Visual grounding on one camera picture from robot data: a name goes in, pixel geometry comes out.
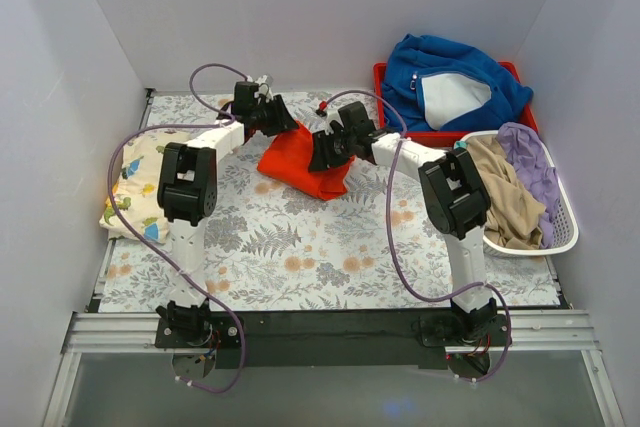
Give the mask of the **orange t shirt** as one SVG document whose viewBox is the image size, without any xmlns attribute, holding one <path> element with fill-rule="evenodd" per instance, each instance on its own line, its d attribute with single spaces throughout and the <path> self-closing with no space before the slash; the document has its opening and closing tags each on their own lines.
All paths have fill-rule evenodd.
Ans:
<svg viewBox="0 0 640 427">
<path fill-rule="evenodd" d="M 344 195 L 347 192 L 344 180 L 355 157 L 352 156 L 345 165 L 310 172 L 312 152 L 312 134 L 303 124 L 298 123 L 297 130 L 276 136 L 260 159 L 257 170 L 323 201 Z"/>
</svg>

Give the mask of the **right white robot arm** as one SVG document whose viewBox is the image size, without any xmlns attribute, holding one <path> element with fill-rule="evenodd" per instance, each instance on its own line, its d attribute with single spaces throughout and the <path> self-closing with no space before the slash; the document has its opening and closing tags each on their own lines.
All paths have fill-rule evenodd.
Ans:
<svg viewBox="0 0 640 427">
<path fill-rule="evenodd" d="M 483 237 L 491 201 L 485 184 L 464 148 L 438 150 L 416 143 L 405 132 L 378 129 L 364 105 L 353 102 L 329 114 L 323 102 L 316 114 L 325 128 L 312 134 L 311 172 L 343 166 L 358 157 L 388 167 L 385 224 L 392 264 L 404 288 L 428 303 L 448 301 L 454 336 L 475 344 L 488 335 L 497 316 L 494 291 L 487 286 Z M 393 240 L 391 197 L 396 173 L 420 183 L 428 218 L 443 236 L 449 259 L 452 288 L 449 294 L 426 297 L 408 282 Z"/>
</svg>

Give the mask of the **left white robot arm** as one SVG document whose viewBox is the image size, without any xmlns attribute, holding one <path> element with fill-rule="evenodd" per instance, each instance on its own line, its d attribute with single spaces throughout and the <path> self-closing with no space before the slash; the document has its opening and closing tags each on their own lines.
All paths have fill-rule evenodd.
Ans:
<svg viewBox="0 0 640 427">
<path fill-rule="evenodd" d="M 228 109 L 211 128 L 186 143 L 170 142 L 164 149 L 157 200 L 169 224 L 171 259 L 178 269 L 169 302 L 157 312 L 172 334 L 193 347 L 205 345 L 214 334 L 202 291 L 204 236 L 217 203 L 218 163 L 254 131 L 274 136 L 298 128 L 271 84 L 268 75 L 237 82 Z"/>
</svg>

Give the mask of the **red plastic tray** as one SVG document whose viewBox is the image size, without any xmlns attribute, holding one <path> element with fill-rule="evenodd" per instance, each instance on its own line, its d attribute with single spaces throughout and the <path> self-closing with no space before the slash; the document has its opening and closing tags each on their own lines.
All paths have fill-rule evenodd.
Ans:
<svg viewBox="0 0 640 427">
<path fill-rule="evenodd" d="M 520 80 L 518 71 L 513 63 L 508 61 L 500 61 L 499 64 L 503 68 L 505 68 L 507 71 L 509 71 L 515 80 L 517 81 Z M 385 72 L 386 72 L 385 62 L 379 62 L 373 65 L 374 91 L 377 95 L 380 95 L 382 93 L 381 82 L 384 80 Z M 377 101 L 377 120 L 378 120 L 378 125 L 380 127 L 385 127 L 388 124 L 385 117 L 385 107 L 380 100 Z M 526 104 L 518 122 L 531 128 L 535 132 L 538 132 L 538 126 L 537 126 L 533 111 L 531 109 L 531 103 Z M 461 140 L 466 135 L 467 135 L 467 132 L 463 132 L 463 131 L 451 131 L 451 132 L 416 131 L 416 132 L 410 132 L 408 134 L 408 136 L 415 142 L 425 145 L 427 147 L 433 147 L 433 148 L 452 147 L 456 141 Z"/>
</svg>

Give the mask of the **blue zip jacket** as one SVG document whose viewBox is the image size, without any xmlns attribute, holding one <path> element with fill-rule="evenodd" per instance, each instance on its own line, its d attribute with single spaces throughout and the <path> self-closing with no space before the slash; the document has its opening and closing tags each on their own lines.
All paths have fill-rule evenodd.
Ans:
<svg viewBox="0 0 640 427">
<path fill-rule="evenodd" d="M 533 98 L 506 67 L 483 51 L 431 35 L 406 35 L 396 44 L 380 83 L 397 112 L 396 130 L 410 132 L 497 130 L 519 120 Z"/>
</svg>

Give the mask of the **floral tablecloth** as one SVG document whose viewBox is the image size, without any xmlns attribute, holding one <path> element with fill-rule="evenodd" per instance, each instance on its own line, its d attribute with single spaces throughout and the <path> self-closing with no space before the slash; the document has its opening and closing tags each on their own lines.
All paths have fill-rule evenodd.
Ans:
<svg viewBox="0 0 640 427">
<path fill-rule="evenodd" d="M 191 96 L 155 95 L 147 124 L 210 122 Z M 348 192 L 314 199 L 256 170 L 271 138 L 256 134 L 219 164 L 218 201 L 206 228 L 204 281 L 234 311 L 436 307 L 403 287 L 385 224 L 388 168 L 356 159 Z M 418 182 L 394 175 L 391 225 L 402 272 L 423 296 L 451 291 L 444 239 L 428 220 Z M 560 305 L 544 257 L 485 260 L 510 307 Z M 138 241 L 113 244 L 100 313 L 152 312 L 169 301 L 174 270 Z"/>
</svg>

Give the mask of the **dinosaur print folded cloth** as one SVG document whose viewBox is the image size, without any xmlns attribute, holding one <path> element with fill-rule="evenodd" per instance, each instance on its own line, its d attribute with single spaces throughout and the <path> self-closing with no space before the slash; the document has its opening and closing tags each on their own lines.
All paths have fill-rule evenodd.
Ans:
<svg viewBox="0 0 640 427">
<path fill-rule="evenodd" d="M 158 206 L 157 191 L 164 148 L 168 143 L 186 143 L 188 131 L 155 130 L 129 141 L 112 194 L 125 220 L 145 239 L 164 244 L 168 221 Z"/>
</svg>

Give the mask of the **purple garment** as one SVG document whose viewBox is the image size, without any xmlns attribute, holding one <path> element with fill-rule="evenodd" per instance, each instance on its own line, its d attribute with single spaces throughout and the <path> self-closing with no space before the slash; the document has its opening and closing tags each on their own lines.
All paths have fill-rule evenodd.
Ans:
<svg viewBox="0 0 640 427">
<path fill-rule="evenodd" d="M 545 206 L 540 216 L 541 247 L 551 248 L 555 241 L 553 222 L 560 207 L 560 187 L 556 168 L 545 154 L 538 134 L 519 123 L 505 123 L 496 136 L 507 161 L 533 198 Z"/>
</svg>

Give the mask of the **beige garment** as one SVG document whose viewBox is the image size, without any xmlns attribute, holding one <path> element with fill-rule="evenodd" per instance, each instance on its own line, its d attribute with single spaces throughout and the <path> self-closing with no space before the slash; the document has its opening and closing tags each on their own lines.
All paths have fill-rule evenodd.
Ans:
<svg viewBox="0 0 640 427">
<path fill-rule="evenodd" d="M 490 197 L 485 236 L 493 244 L 514 250 L 538 250 L 543 240 L 539 226 L 546 207 L 519 180 L 495 135 L 472 136 L 467 151 Z"/>
</svg>

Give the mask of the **white laundry basket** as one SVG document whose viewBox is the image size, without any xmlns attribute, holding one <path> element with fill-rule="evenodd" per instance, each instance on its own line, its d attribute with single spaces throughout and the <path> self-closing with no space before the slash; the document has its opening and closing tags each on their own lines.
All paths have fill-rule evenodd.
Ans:
<svg viewBox="0 0 640 427">
<path fill-rule="evenodd" d="M 495 135 L 497 136 L 498 130 L 493 131 L 480 131 L 474 132 L 466 135 L 462 138 L 459 144 L 467 149 L 466 140 L 472 136 L 481 136 L 481 135 Z M 543 144 L 543 149 L 547 156 L 549 163 L 555 167 L 549 151 L 547 147 Z M 498 257 L 537 257 L 537 256 L 551 256 L 557 255 L 560 253 L 564 253 L 570 250 L 578 240 L 579 230 L 575 221 L 574 214 L 571 210 L 571 206 L 569 204 L 569 200 L 566 196 L 566 192 L 564 190 L 564 186 L 562 185 L 559 175 L 559 187 L 560 187 L 560 207 L 558 210 L 558 214 L 553 222 L 554 232 L 555 232 L 555 241 L 551 248 L 542 248 L 540 247 L 538 250 L 514 250 L 507 249 L 504 247 L 499 247 L 493 244 L 490 240 L 485 236 L 485 227 L 484 227 L 484 249 L 487 253 L 498 256 Z"/>
</svg>

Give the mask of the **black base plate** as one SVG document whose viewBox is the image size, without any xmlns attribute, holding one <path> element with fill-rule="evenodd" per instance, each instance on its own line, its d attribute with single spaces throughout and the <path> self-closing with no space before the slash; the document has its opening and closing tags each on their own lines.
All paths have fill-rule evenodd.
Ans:
<svg viewBox="0 0 640 427">
<path fill-rule="evenodd" d="M 221 369 L 400 366 L 444 369 L 445 351 L 507 345 L 505 316 L 472 325 L 450 309 L 245 311 L 160 306 L 155 347 L 211 351 Z"/>
</svg>

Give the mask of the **aluminium frame rail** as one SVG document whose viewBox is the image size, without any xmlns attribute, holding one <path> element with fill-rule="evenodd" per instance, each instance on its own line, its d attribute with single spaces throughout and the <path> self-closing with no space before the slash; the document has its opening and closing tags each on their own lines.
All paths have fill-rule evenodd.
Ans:
<svg viewBox="0 0 640 427">
<path fill-rule="evenodd" d="M 159 317 L 77 314 L 48 426 L 620 426 L 587 313 L 517 310 L 504 347 L 445 351 L 444 369 L 221 369 L 158 349 Z"/>
</svg>

